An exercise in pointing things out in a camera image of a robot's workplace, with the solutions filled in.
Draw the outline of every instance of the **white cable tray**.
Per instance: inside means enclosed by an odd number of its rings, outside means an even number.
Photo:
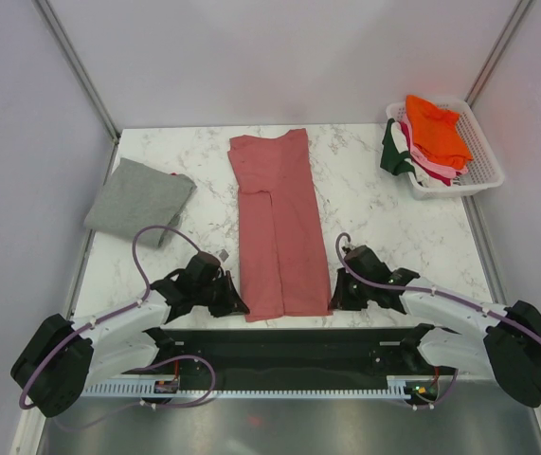
[[[107,398],[196,398],[207,391],[158,392],[154,383],[161,379],[114,378],[96,384],[84,391],[81,396]],[[389,379],[387,389],[359,391],[214,391],[212,398],[282,398],[282,399],[409,399],[405,393],[404,380]]]

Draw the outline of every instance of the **white marble surface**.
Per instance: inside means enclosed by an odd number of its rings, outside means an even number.
[[[182,214],[181,229],[203,250],[229,253],[224,263],[239,288],[237,183],[227,158],[231,137],[278,137],[294,126],[164,128],[125,130],[121,157],[166,173],[184,173],[197,185]],[[339,262],[334,241],[348,231],[355,245],[367,244],[390,268],[419,271],[428,279],[477,299],[490,298],[460,199],[414,200],[403,177],[379,169],[384,125],[306,126],[332,292]],[[194,250],[173,238],[160,250],[141,246],[139,257],[151,281],[184,266]],[[130,300],[143,289],[131,244],[96,233],[76,316]],[[243,317],[212,318],[206,308],[169,324],[181,328],[388,327],[416,324],[414,318],[370,303],[365,312],[331,317],[283,317],[247,323]]]

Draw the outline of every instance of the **plastic basket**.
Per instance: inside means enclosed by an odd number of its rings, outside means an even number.
[[[430,99],[441,109],[450,109],[460,113],[456,125],[458,133],[468,146],[474,160],[468,163],[468,173],[455,178],[450,187],[426,188],[420,185],[413,173],[407,173],[413,197],[430,199],[438,197],[471,196],[479,191],[495,188],[504,183],[504,172],[497,163],[496,156],[480,130],[477,119],[466,101],[454,98]],[[386,115],[399,121],[405,114],[405,103],[395,102],[388,106]]]

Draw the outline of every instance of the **pink shirt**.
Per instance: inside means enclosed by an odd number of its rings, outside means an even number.
[[[241,296],[247,321],[327,316],[331,289],[306,130],[230,139],[239,183]]]
[[[433,163],[432,161],[428,160],[428,158],[426,158],[425,155],[420,152],[420,149],[418,149],[413,142],[413,128],[411,127],[411,123],[409,122],[409,118],[406,116],[406,114],[403,115],[403,119],[401,121],[406,125],[408,130],[407,142],[409,142],[409,152],[420,166],[448,179],[456,178],[458,175],[468,173],[467,166],[464,166],[460,171],[456,171],[449,166],[443,166],[442,164]]]

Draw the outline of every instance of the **white wall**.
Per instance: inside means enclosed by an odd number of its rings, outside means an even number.
[[[28,0],[0,0],[0,455],[19,416],[11,365],[61,311],[111,144]]]
[[[512,301],[541,310],[541,1],[475,107],[506,181],[478,201]]]
[[[121,128],[386,121],[464,98],[515,0],[50,0]]]

